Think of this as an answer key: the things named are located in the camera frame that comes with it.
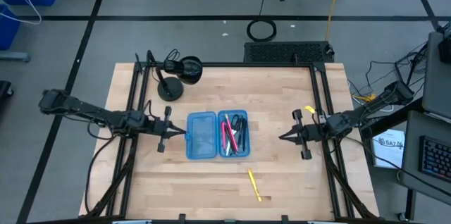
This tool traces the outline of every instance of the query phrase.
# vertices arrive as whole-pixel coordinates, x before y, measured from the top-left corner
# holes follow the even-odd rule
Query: wooden tabletop
[[[327,64],[326,68],[335,112],[352,109],[343,64]],[[132,63],[116,64],[107,109],[125,110],[132,69]],[[317,79],[322,93],[319,74]],[[152,100],[152,113],[163,117],[164,107],[170,105],[171,120],[181,128],[186,128],[187,115],[192,112],[246,110],[252,151],[247,158],[217,156],[191,161],[186,157],[182,135],[166,141],[164,154],[156,151],[159,137],[140,135],[127,218],[177,219],[185,213],[188,220],[280,220],[281,215],[288,215],[290,220],[333,220],[321,146],[310,142],[313,159],[306,161],[301,159],[301,146],[278,138],[294,125],[291,113],[296,108],[302,109],[304,124],[313,123],[304,110],[305,106],[315,107],[308,68],[204,68],[201,80],[184,85],[181,98],[171,103],[159,98],[157,84],[149,78],[146,100]],[[106,130],[99,134],[109,136]],[[357,130],[350,137],[360,139]],[[104,143],[99,140],[96,150]],[[88,195],[91,208],[111,183],[118,143],[115,139],[105,148],[93,166]],[[362,146],[344,139],[341,147],[351,188],[378,215]],[[248,168],[254,171],[262,202],[257,201]],[[339,185],[337,191],[345,216]],[[115,213],[121,196],[122,187]]]

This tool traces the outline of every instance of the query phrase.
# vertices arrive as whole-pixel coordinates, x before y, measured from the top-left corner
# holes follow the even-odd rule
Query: keyboard
[[[420,137],[422,173],[451,182],[451,144],[427,136]]]

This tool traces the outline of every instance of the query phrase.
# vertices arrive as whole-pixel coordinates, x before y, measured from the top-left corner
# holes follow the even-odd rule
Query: desk lamp
[[[187,56],[180,59],[180,61],[166,58],[163,63],[159,63],[155,61],[150,51],[147,51],[147,53],[151,56],[151,62],[155,63],[156,75],[160,82],[157,87],[158,95],[164,101],[175,101],[179,99],[183,93],[182,82],[187,85],[193,85],[202,76],[202,62],[195,56]],[[161,70],[172,75],[177,75],[177,77],[163,78]]]

